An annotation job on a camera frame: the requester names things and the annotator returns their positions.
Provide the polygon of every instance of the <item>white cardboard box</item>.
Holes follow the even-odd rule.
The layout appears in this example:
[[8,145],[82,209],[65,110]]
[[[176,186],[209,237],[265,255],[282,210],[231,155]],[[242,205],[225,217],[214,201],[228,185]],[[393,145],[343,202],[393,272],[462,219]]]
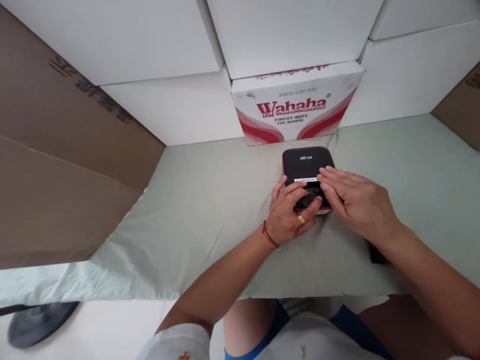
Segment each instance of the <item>white cardboard box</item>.
[[234,80],[231,97],[247,144],[333,134],[363,74],[348,61]]
[[341,127],[430,113],[480,60],[480,20],[370,41]]
[[244,136],[225,67],[101,88],[167,146]]
[[387,39],[478,19],[479,0],[384,0],[369,38]]
[[356,60],[383,0],[207,0],[232,79]]
[[219,71],[206,0],[0,0],[95,85]]

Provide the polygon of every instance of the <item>wahaha box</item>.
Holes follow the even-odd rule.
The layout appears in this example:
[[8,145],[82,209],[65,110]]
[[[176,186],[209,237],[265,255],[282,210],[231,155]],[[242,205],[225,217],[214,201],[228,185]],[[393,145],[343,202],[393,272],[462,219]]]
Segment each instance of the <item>wahaha box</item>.
[[333,134],[365,70],[356,61],[233,80],[248,145]]

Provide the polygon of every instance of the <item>white sheet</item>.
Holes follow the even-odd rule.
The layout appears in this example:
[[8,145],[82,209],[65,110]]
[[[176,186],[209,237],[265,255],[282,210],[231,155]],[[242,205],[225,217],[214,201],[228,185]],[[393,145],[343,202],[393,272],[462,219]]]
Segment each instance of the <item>white sheet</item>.
[[[327,146],[340,169],[389,190],[400,219],[480,286],[480,155],[431,115],[249,147],[243,138],[168,147],[147,191],[89,261],[0,271],[0,306],[177,298],[268,213],[282,152]],[[392,268],[331,214],[262,265],[243,296],[404,292]]]

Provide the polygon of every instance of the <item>wahaha logo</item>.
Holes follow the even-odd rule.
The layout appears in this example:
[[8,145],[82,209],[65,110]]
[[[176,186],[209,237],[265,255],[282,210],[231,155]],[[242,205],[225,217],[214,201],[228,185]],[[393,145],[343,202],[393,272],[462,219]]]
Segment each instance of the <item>wahaha logo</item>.
[[257,104],[257,106],[260,109],[261,115],[264,118],[268,118],[274,115],[279,116],[294,113],[304,113],[313,110],[322,110],[325,109],[326,104],[326,100],[322,99],[318,101],[312,101],[312,99],[309,97],[306,102],[298,102],[296,104],[287,101],[285,105],[277,105],[277,102],[274,101]]

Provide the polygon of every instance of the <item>blue shorts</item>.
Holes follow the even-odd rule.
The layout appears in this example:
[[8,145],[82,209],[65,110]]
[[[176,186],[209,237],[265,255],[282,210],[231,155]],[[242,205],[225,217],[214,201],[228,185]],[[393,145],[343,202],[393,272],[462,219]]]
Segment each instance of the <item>blue shorts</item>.
[[[276,311],[270,329],[263,340],[248,354],[241,357],[233,357],[225,351],[225,360],[253,360],[274,339],[280,330],[290,321],[289,314],[277,301]],[[352,338],[362,349],[377,354],[384,359],[394,360],[382,343],[375,337],[363,321],[348,307],[342,305],[340,310],[330,318],[330,322],[343,333]]]

